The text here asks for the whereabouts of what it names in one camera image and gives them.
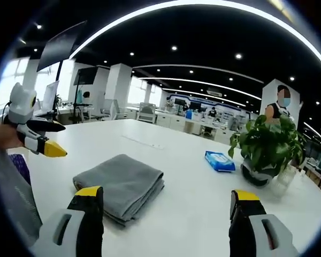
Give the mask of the person's left hand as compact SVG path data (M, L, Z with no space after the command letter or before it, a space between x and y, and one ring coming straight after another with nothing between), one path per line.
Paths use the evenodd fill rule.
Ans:
M8 124L0 123L0 149L12 149L23 147L24 144L19 140L16 130Z

